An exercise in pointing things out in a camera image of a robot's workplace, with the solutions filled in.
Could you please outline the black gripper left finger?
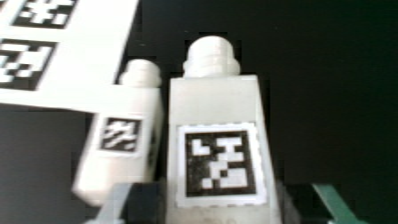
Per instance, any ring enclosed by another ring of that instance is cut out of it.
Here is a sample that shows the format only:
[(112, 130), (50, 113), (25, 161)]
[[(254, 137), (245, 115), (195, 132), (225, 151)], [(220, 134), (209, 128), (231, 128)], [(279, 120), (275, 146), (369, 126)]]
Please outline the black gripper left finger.
[(165, 224), (165, 184), (115, 184), (87, 224)]

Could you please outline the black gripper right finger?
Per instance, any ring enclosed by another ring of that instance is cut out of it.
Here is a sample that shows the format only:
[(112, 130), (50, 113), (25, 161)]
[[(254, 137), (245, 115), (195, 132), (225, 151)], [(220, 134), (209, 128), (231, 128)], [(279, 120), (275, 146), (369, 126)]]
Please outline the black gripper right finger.
[(282, 224), (369, 224), (330, 184), (277, 183)]

